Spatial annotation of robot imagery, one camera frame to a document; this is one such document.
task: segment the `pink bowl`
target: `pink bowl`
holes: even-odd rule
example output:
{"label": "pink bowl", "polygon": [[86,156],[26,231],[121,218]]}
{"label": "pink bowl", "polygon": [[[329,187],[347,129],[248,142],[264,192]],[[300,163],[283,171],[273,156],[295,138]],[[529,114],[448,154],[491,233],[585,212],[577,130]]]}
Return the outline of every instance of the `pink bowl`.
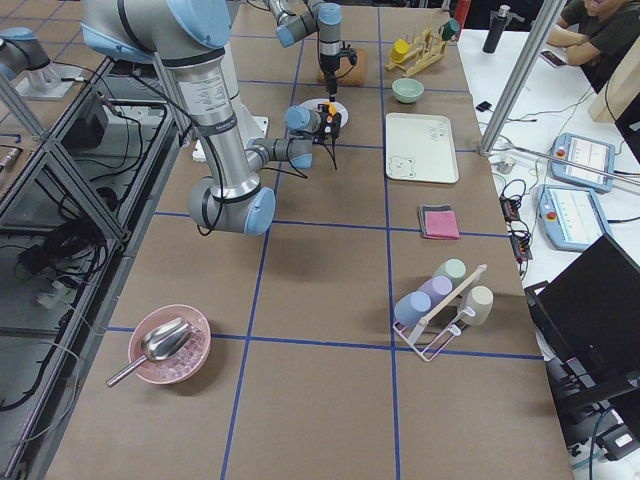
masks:
{"label": "pink bowl", "polygon": [[211,328],[206,317],[188,305],[167,305],[147,315],[133,331],[129,339],[129,361],[142,355],[142,337],[178,317],[184,318],[198,332],[173,357],[161,362],[143,363],[136,374],[144,381],[156,385],[182,382],[196,373],[207,359],[211,348]]}

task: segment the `cup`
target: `cup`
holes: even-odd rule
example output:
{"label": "cup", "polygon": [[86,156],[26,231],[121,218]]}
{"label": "cup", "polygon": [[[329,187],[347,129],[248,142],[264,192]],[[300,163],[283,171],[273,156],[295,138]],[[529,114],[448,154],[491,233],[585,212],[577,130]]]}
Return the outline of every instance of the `cup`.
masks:
{"label": "cup", "polygon": [[424,292],[411,292],[396,303],[393,316],[405,327],[413,328],[430,309],[429,295]]}
{"label": "cup", "polygon": [[471,307],[476,314],[473,317],[465,315],[462,317],[462,321],[467,325],[482,325],[493,307],[493,292],[482,285],[471,288],[462,297],[460,306],[458,306],[458,313],[464,307]]}
{"label": "cup", "polygon": [[466,274],[467,267],[464,266],[462,260],[458,260],[457,258],[450,258],[433,272],[434,277],[442,275],[451,280],[453,288],[456,288],[462,283]]}
{"label": "cup", "polygon": [[453,290],[453,283],[448,277],[444,275],[438,275],[433,277],[418,288],[419,292],[424,292],[429,295],[433,305],[439,304],[444,298]]}

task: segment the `metal spoon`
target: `metal spoon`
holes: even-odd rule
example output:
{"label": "metal spoon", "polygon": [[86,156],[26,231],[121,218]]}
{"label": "metal spoon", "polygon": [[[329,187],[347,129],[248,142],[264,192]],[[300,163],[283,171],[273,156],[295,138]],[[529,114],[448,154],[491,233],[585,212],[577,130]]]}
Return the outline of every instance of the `metal spoon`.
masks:
{"label": "metal spoon", "polygon": [[182,317],[154,328],[140,342],[142,355],[107,380],[107,387],[113,387],[147,360],[160,362],[174,356],[193,334],[194,328]]}

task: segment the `white tray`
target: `white tray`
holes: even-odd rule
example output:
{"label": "white tray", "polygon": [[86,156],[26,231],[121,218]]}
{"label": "white tray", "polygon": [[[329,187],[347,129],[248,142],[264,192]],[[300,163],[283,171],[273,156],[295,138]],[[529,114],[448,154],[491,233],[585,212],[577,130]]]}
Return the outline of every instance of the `white tray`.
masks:
{"label": "white tray", "polygon": [[458,163],[451,122],[440,115],[389,113],[386,173],[394,180],[456,183]]}

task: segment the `table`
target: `table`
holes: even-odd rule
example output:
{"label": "table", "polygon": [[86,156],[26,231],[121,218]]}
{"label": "table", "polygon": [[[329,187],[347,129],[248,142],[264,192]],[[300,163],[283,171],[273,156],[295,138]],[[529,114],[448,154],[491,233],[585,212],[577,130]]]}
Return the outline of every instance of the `table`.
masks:
{"label": "table", "polygon": [[[381,65],[429,12],[343,16],[369,63],[364,86],[338,92],[350,119],[338,170],[317,149],[307,181],[262,172],[278,202],[269,232],[201,237],[186,198],[208,170],[182,152],[47,479],[572,478],[490,168],[472,149],[480,132],[457,50],[418,76],[428,90],[417,104],[399,105],[397,73]],[[315,41],[282,49],[270,15],[248,5],[233,32],[243,101],[281,136],[287,107],[322,96]],[[385,178],[393,111],[451,119],[456,185]],[[460,240],[420,238],[416,207],[437,202],[452,204]],[[452,257],[488,265],[494,312],[425,364],[391,334],[390,312]],[[203,369],[173,386],[133,377],[108,389],[133,327],[171,303],[210,321]]]}
{"label": "table", "polygon": [[[505,32],[498,44],[495,54],[482,52],[482,45],[487,32],[481,30],[465,30],[458,44],[460,56],[469,81],[469,90],[474,99],[474,104],[484,100],[496,105],[508,76],[516,62],[524,45],[527,34],[524,32]],[[618,147],[616,155],[616,169],[637,172],[638,162],[626,144],[621,144],[622,137],[613,124],[595,123],[591,120],[588,108],[595,99],[595,94],[589,82],[578,67],[553,68],[544,60],[538,59],[533,70],[515,103],[510,118],[521,118],[527,113],[540,111],[558,111],[572,106],[581,98],[586,101],[577,105],[577,108],[569,108],[563,112],[530,116],[537,118],[535,123],[509,122],[505,124],[502,134],[508,137],[515,145],[524,146],[539,152],[546,151],[553,140],[561,132],[571,132],[588,138],[611,143]],[[489,121],[491,112],[478,112],[476,116],[481,127]],[[551,175],[546,174],[546,162],[538,163],[539,174],[534,170],[535,157],[522,155],[517,152],[510,153],[517,160],[517,165],[510,175],[505,176],[509,182],[517,178],[524,179],[528,190],[546,183],[562,185]],[[496,162],[499,157],[490,157],[491,162]],[[504,182],[496,181],[498,192],[503,189]],[[521,185],[515,184],[507,191],[507,195],[522,192]],[[637,187],[614,181],[611,192],[598,195],[607,218],[630,218],[638,215],[639,190]],[[520,214],[529,226],[535,222],[536,201],[534,196],[527,196],[523,200]],[[640,263],[640,242],[638,223],[611,225],[615,240],[636,262]],[[528,272],[523,279],[525,286],[534,285],[541,281],[553,280],[560,272],[579,256],[578,253],[562,252],[555,250],[547,237],[542,233],[539,225],[534,230],[532,244],[533,260],[529,263]],[[542,346],[549,355],[552,351]],[[640,470],[640,452],[625,457],[617,462],[595,462],[594,473],[596,478],[603,480],[631,479],[634,472]],[[576,470],[577,479],[588,477],[587,469]]]}

